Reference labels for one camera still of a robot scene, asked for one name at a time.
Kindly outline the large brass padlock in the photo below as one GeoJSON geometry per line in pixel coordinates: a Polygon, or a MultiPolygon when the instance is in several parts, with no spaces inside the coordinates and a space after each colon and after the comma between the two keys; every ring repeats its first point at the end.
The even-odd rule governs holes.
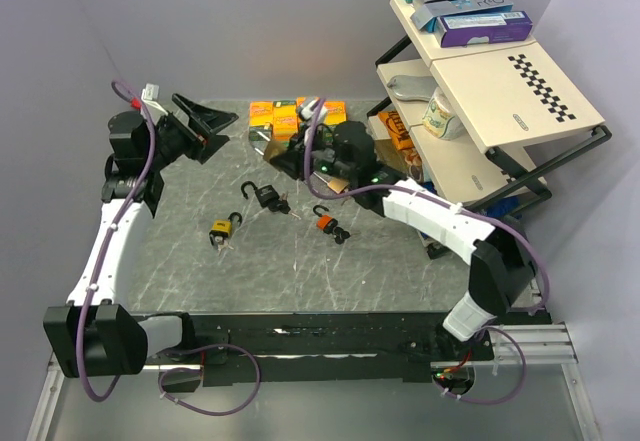
{"type": "Polygon", "coordinates": [[[252,149],[267,163],[270,163],[273,158],[282,155],[287,151],[286,145],[274,140],[251,141],[250,145],[252,149]]]}

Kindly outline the silver key ring keys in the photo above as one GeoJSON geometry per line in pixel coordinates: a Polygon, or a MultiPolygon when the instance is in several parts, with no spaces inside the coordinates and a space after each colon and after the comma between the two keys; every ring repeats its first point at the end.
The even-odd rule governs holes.
{"type": "Polygon", "coordinates": [[[346,180],[329,177],[327,188],[329,190],[328,196],[332,200],[337,200],[341,206],[344,206],[350,200],[349,196],[340,198],[340,195],[346,194],[349,191],[349,183],[346,180]]]}

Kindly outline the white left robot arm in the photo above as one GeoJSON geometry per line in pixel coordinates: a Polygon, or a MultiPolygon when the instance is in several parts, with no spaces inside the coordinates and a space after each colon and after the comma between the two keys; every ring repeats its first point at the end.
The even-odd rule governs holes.
{"type": "Polygon", "coordinates": [[[137,319],[125,307],[138,251],[164,188],[162,170],[180,157],[206,163],[228,142],[223,131],[238,118],[180,94],[172,101],[185,121],[165,112],[147,122],[141,110],[132,109],[107,123],[112,153],[105,163],[99,230],[76,287],[64,305],[48,308],[43,320],[69,378],[134,375],[162,351],[177,363],[196,354],[198,339],[188,314],[137,319]]]}

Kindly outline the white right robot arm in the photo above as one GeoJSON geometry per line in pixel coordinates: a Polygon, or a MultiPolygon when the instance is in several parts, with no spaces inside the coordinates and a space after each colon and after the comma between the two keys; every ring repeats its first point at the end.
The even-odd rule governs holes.
{"type": "Polygon", "coordinates": [[[296,180],[310,182],[321,173],[347,181],[348,196],[361,207],[417,229],[468,265],[467,289],[436,337],[438,351],[448,359],[469,351],[472,337],[508,313],[541,271],[516,227],[446,201],[382,163],[359,122],[343,122],[330,136],[304,124],[288,143],[269,141],[264,158],[296,180]]]}

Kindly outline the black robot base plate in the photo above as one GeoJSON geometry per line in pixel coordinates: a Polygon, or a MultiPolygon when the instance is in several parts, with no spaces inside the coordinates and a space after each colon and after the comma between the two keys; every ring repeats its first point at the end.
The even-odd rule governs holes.
{"type": "Polygon", "coordinates": [[[192,368],[204,386],[235,383],[396,379],[429,383],[438,368],[458,371],[497,360],[517,328],[547,327],[547,314],[501,317],[504,333],[460,342],[442,312],[194,314],[194,347],[205,353],[150,357],[148,365],[192,368]]]}

